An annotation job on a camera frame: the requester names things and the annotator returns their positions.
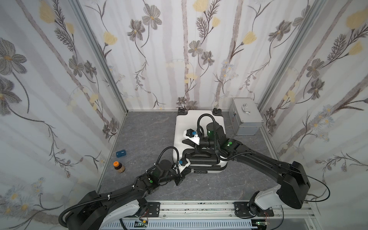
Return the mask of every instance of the black cable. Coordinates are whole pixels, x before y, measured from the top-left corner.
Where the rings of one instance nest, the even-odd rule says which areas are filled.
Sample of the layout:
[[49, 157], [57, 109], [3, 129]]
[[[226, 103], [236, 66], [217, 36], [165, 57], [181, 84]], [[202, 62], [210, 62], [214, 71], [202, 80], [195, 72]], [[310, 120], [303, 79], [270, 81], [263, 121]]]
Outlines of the black cable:
[[237, 153], [229, 158], [221, 158], [219, 154], [216, 154], [217, 158], [222, 160], [222, 161], [229, 161], [229, 160], [232, 160], [234, 159], [235, 157], [239, 156], [239, 155], [242, 155], [242, 154], [245, 154], [245, 153], [254, 153], [254, 152], [249, 152], [249, 151], [245, 151], [245, 152], [241, 152], [241, 153]]
[[281, 223], [279, 223], [279, 225], [277, 227], [274, 227], [273, 229], [270, 230], [275, 230], [276, 228], [280, 227], [282, 225], [282, 222], [284, 222], [284, 209], [282, 208], [282, 206], [280, 205], [281, 210], [282, 210], [282, 219], [281, 219]]
[[123, 229], [124, 230], [128, 230], [126, 227], [125, 227], [125, 225], [124, 225], [124, 223], [123, 223], [123, 220], [120, 218], [120, 224], [121, 224], [121, 226], [123, 227]]
[[212, 119], [212, 122], [213, 122], [213, 138], [214, 138], [214, 143], [215, 143], [215, 150], [217, 150], [217, 141], [216, 141], [216, 120], [215, 118], [211, 115], [211, 114], [208, 114], [208, 113], [204, 113], [202, 115], [199, 116], [198, 120], [197, 120], [197, 133], [199, 133], [201, 130], [200, 130], [200, 121], [203, 117], [210, 117]]
[[168, 150], [168, 149], [173, 149], [173, 150], [175, 150], [175, 152], [176, 152], [176, 156], [177, 156], [177, 159], [176, 159], [176, 167], [179, 167], [179, 151], [178, 151], [178, 149], [177, 148], [175, 148], [174, 146], [168, 146], [168, 147], [166, 147], [166, 148], [164, 148], [163, 149], [163, 151], [160, 153], [160, 155], [159, 155], [159, 157], [157, 158], [157, 161], [156, 161], [156, 165], [160, 162], [160, 159], [161, 159], [161, 157], [162, 157], [162, 155], [163, 155], [163, 153], [166, 151], [166, 150]]
[[68, 227], [67, 226], [67, 223], [63, 220], [63, 217], [65, 216], [65, 214], [67, 214], [68, 212], [72, 211], [73, 209], [76, 209], [80, 206], [84, 206], [84, 205], [88, 205], [88, 204], [93, 204], [93, 203], [96, 203], [97, 201], [103, 201], [103, 200], [108, 200], [108, 199], [112, 199], [112, 198], [115, 198], [115, 197], [119, 197], [119, 196], [122, 196], [122, 195], [125, 195], [127, 194], [128, 192], [131, 192], [133, 191], [134, 188], [132, 187], [131, 189], [125, 191], [125, 192], [121, 192], [119, 194], [116, 194], [116, 195], [112, 195], [112, 196], [109, 196], [109, 197], [100, 197], [100, 198], [96, 198], [96, 199], [93, 199], [93, 200], [90, 200], [90, 201], [85, 201], [83, 203], [79, 203], [79, 204], [76, 204], [76, 205], [73, 205], [67, 209], [65, 209], [62, 213], [60, 213], [59, 215], [59, 224], [63, 227]]
[[316, 180], [316, 181], [320, 182], [321, 184], [323, 184], [323, 185], [327, 188], [327, 190], [328, 190], [328, 196], [327, 196], [325, 199], [323, 199], [323, 200], [319, 200], [319, 201], [309, 201], [309, 200], [304, 200], [304, 201], [308, 201], [308, 202], [322, 202], [322, 201], [325, 201], [325, 200], [327, 200], [328, 198], [330, 198], [330, 195], [331, 195], [330, 188], [329, 188], [326, 184], [324, 184], [322, 181], [320, 181], [319, 179], [316, 179], [316, 178], [314, 178], [314, 177], [308, 176], [308, 175], [306, 175], [306, 174], [304, 174], [304, 173], [301, 173], [301, 172], [298, 172], [298, 171], [294, 171], [294, 170], [291, 170], [291, 169], [287, 169], [287, 168], [285, 168], [285, 167], [279, 166], [278, 164], [275, 164], [275, 165], [276, 165], [276, 166], [278, 166], [278, 167], [281, 167], [281, 168], [283, 168], [283, 169], [290, 170], [290, 171], [292, 171], [292, 172], [299, 173], [299, 174], [301, 174], [301, 175], [304, 175], [304, 176], [307, 176], [307, 177], [309, 177], [309, 178], [312, 178], [313, 180]]
[[205, 135], [205, 131], [203, 130], [202, 126], [199, 126], [200, 130], [201, 130], [201, 135], [199, 135], [199, 137], [203, 137]]

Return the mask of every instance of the blue box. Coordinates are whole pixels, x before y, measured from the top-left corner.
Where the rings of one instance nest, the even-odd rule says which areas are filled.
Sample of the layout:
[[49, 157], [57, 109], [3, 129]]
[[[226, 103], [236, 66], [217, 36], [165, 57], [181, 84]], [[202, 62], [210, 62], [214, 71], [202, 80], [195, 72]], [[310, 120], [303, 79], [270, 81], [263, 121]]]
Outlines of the blue box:
[[127, 154], [127, 152], [125, 151], [125, 149], [117, 151], [116, 152], [116, 157], [121, 157], [121, 156], [125, 156]]

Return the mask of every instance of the yellow flower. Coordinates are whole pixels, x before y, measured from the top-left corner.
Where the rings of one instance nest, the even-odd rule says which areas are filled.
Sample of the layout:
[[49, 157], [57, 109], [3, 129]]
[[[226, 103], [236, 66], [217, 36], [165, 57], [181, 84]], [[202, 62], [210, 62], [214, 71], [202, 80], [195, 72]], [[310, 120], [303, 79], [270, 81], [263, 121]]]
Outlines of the yellow flower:
[[54, 12], [45, 1], [41, 2], [40, 18], [46, 23], [53, 23], [55, 21]]
[[362, 52], [363, 46], [360, 41], [356, 42], [356, 44], [349, 50], [349, 55], [356, 55]]
[[198, 78], [197, 75], [195, 75], [194, 73], [189, 73], [189, 74], [186, 74], [185, 75], [187, 78], [189, 79], [193, 79], [193, 80], [196, 80]]
[[69, 32], [71, 33], [71, 34], [74, 34], [74, 26], [73, 26], [73, 24], [72, 23], [65, 23], [66, 24], [66, 26], [67, 26], [67, 28], [68, 28], [68, 30], [69, 30]]
[[95, 100], [98, 100], [98, 94], [94, 93], [91, 95], [90, 99], [89, 99], [89, 102], [90, 103], [94, 103]]
[[244, 39], [243, 39], [243, 44], [248, 45], [251, 44], [252, 42], [254, 42], [257, 39], [257, 37], [255, 36], [255, 33], [253, 33], [252, 31], [249, 31]]
[[212, 19], [212, 27], [216, 27], [220, 24], [221, 20], [216, 18], [216, 17], [213, 17]]
[[358, 29], [368, 19], [368, 8], [353, 13], [346, 19], [346, 25], [350, 29]]
[[287, 95], [283, 97], [284, 100], [290, 99], [290, 102], [295, 102], [295, 93], [291, 90], [287, 92]]
[[26, 211], [28, 209], [28, 205], [22, 205], [22, 210]]
[[14, 193], [14, 194], [11, 196], [11, 198], [10, 198], [10, 199], [14, 200], [14, 199], [16, 199], [17, 197], [18, 197], [18, 194]]
[[198, 12], [204, 12], [204, 11], [206, 11], [207, 6], [208, 6], [208, 0], [197, 0], [193, 4], [194, 10], [195, 11], [198, 11]]
[[110, 32], [105, 32], [103, 34], [103, 39], [104, 39], [105, 43], [108, 44], [108, 45], [113, 45], [117, 41], [117, 37], [112, 35]]
[[71, 100], [71, 101], [70, 101], [70, 105], [71, 105], [71, 106], [76, 106], [76, 105], [77, 105], [77, 102], [76, 102], [75, 100]]

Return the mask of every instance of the brown bottle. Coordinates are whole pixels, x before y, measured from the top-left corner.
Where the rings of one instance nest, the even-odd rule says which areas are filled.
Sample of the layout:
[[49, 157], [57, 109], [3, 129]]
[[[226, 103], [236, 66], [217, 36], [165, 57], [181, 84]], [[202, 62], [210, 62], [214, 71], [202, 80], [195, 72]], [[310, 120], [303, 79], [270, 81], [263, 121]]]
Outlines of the brown bottle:
[[122, 172], [124, 172], [124, 170], [125, 170], [125, 167], [124, 167], [121, 163], [119, 163], [119, 162], [117, 162], [117, 161], [115, 161], [115, 162], [114, 162], [114, 168], [115, 168], [119, 173], [122, 173]]

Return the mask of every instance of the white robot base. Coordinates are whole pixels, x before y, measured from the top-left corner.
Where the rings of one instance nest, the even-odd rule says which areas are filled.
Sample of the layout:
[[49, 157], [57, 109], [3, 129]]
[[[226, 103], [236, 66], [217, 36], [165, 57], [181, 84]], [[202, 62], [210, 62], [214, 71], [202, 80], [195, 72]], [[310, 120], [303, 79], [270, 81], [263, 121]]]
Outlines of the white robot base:
[[[188, 129], [197, 130], [197, 120], [202, 114], [211, 114], [215, 121], [224, 128], [224, 118], [222, 116], [221, 110], [214, 109], [211, 110], [188, 110], [184, 109], [178, 111], [178, 115], [176, 117], [176, 125], [175, 125], [175, 137], [174, 137], [174, 147], [176, 147], [179, 151], [179, 158], [183, 157], [183, 151], [185, 149], [193, 149], [193, 147], [182, 143], [185, 140], [183, 137], [183, 133]], [[204, 133], [207, 133], [206, 126], [212, 122], [210, 117], [203, 117], [200, 121], [200, 126], [202, 126]], [[173, 151], [173, 160], [176, 162], [176, 152]], [[212, 164], [190, 164], [193, 173], [219, 173], [224, 170], [227, 166], [226, 161], [220, 160], [220, 163], [212, 165]]]

